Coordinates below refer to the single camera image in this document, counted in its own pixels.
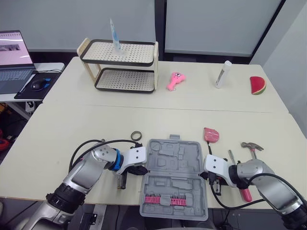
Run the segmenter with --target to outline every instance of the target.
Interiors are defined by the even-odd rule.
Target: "laptop keyboard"
[[[3,70],[0,71],[0,81],[24,80],[32,71],[32,69]]]

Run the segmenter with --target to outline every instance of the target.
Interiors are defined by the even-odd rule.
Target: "green watermelon rind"
[[[264,87],[263,87],[262,89],[256,91],[256,92],[253,92],[253,95],[262,94],[266,87],[267,87],[267,84],[265,83],[265,84],[264,84]]]

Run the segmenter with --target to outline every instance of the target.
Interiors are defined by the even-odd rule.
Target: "blue ring joint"
[[[120,163],[120,152],[118,149],[116,149],[116,153],[117,153],[117,161],[116,164],[114,165],[112,171],[118,171],[120,169],[119,163]]]

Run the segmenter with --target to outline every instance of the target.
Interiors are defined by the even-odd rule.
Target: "open tool case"
[[[208,205],[198,142],[151,139],[147,147],[149,172],[143,177],[140,214],[144,217],[205,221]]]

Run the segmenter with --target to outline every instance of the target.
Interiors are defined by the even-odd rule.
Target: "white bottle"
[[[223,84],[223,81],[225,79],[225,77],[227,76],[230,68],[232,66],[232,63],[230,61],[226,61],[224,64],[223,64],[223,68],[220,72],[220,75],[219,77],[217,78],[216,80],[216,83],[215,83],[215,87],[220,89],[222,84]]]

